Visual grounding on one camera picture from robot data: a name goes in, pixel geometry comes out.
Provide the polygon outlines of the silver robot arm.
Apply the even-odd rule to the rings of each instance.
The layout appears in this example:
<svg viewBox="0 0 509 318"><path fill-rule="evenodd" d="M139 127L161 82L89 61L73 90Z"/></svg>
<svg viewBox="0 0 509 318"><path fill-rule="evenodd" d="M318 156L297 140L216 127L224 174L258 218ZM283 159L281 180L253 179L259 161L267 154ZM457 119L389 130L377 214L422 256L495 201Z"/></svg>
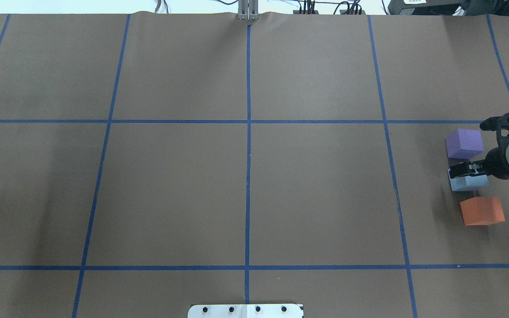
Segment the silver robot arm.
<svg viewBox="0 0 509 318"><path fill-rule="evenodd" d="M475 191L488 186L488 177L509 180L509 137L498 137L498 147L489 151L483 160L461 162L447 171L451 190Z"/></svg>

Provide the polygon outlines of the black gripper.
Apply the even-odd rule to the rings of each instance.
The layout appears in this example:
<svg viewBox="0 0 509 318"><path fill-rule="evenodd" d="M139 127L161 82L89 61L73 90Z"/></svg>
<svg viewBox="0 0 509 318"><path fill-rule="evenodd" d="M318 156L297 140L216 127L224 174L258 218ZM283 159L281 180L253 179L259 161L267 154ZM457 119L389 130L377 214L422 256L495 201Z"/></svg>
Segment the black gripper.
<svg viewBox="0 0 509 318"><path fill-rule="evenodd" d="M462 162L451 166L451 179L491 175L509 180L509 163L499 148L489 151L482 162Z"/></svg>

